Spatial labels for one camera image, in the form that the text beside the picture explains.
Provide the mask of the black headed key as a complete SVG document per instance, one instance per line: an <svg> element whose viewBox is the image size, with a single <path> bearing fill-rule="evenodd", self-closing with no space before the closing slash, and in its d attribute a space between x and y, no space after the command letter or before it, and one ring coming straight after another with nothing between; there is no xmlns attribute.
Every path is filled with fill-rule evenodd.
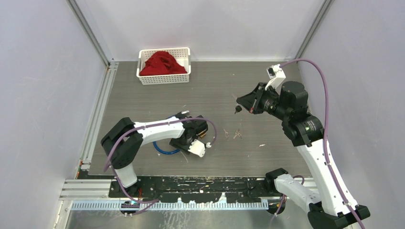
<svg viewBox="0 0 405 229"><path fill-rule="evenodd" d="M234 112L234 114L237 114L237 113L239 113L239 112L241 112L241 111L242 111L242 107L239 106L239 105L237 105L237 106L235 107L235 112Z"/></svg>

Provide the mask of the small silver key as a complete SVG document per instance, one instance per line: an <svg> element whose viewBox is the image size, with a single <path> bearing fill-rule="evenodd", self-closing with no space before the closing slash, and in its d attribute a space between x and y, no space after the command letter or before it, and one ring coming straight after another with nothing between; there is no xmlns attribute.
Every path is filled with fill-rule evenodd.
<svg viewBox="0 0 405 229"><path fill-rule="evenodd" d="M228 133L225 129L223 129L223 131L224 131L225 138L226 138L226 140L228 141L228 139L229 139L229 133Z"/></svg>

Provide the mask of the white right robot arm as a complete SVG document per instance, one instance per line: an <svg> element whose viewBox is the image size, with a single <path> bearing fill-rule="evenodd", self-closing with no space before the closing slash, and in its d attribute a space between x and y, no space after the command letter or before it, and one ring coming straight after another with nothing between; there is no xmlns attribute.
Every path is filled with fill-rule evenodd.
<svg viewBox="0 0 405 229"><path fill-rule="evenodd" d="M323 125L308 112L308 92L303 84L288 81L277 92L259 83L236 101L237 111L246 109L255 115L266 112L281 121L284 134L304 158L318 189L311 191L279 168L266 173L269 195L289 197L304 210L315 229L343 229L370 217L369 209L352 197L334 165Z"/></svg>

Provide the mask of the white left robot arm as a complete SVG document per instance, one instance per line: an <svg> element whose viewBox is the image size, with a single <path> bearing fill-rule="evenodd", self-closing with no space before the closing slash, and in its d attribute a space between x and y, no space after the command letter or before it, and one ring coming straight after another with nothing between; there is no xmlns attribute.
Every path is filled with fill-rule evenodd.
<svg viewBox="0 0 405 229"><path fill-rule="evenodd" d="M170 146L179 151L203 157L206 149L212 146L211 142L200 141L208 131L207 122L203 116L191 117L188 112L147 123L133 122L129 117L124 117L100 141L107 155L104 169L112 166L121 182L122 193L133 197L139 191L133 168L139 149L146 144L168 139Z"/></svg>

